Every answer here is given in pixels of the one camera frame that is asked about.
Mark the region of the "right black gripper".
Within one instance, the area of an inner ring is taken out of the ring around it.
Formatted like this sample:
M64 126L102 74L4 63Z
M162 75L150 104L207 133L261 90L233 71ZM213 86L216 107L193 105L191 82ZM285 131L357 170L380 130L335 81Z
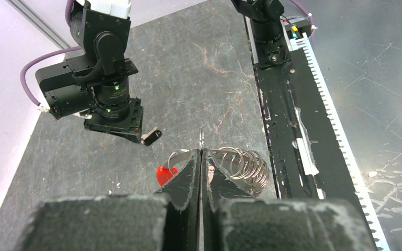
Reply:
M133 143L140 144L143 122L141 99L132 98L127 107L129 108L129 114L119 122L109 122L99 114L93 113L91 119L84 120L84 129L119 136Z

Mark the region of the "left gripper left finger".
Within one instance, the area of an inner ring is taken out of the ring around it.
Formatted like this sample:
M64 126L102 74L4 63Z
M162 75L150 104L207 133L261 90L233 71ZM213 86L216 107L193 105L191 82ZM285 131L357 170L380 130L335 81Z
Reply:
M201 154L154 193L42 202L14 250L198 250Z

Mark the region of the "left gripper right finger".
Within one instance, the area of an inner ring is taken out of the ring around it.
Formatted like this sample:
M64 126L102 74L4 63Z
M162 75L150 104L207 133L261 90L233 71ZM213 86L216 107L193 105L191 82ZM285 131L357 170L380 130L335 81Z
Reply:
M202 153L205 250L376 250L361 214L344 200L257 199Z

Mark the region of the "key with black head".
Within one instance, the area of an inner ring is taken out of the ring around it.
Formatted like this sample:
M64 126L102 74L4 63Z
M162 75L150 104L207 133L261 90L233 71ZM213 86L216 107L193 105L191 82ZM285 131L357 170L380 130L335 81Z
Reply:
M162 131L154 127L150 132L143 134L140 138L141 144L151 146L162 136Z

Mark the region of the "keyring loop with red tag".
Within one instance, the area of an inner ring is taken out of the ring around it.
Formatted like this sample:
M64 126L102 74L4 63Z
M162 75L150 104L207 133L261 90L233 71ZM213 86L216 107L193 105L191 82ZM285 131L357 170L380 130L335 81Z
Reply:
M175 166L188 160L190 153L187 149L175 150L163 165L156 168L155 176L160 186L176 176L178 168ZM270 169L257 151L223 146L212 149L212 153L216 164L207 166L209 183L214 180L214 172L218 170L227 180L253 197L258 197L268 185Z

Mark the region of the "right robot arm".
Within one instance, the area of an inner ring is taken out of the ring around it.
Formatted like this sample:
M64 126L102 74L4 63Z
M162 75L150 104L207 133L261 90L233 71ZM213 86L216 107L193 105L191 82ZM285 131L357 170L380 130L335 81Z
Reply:
M129 76L138 69L125 57L131 1L68 1L65 21L83 55L35 73L55 119L75 115L86 130L149 146L162 133L142 133L143 107L129 93Z

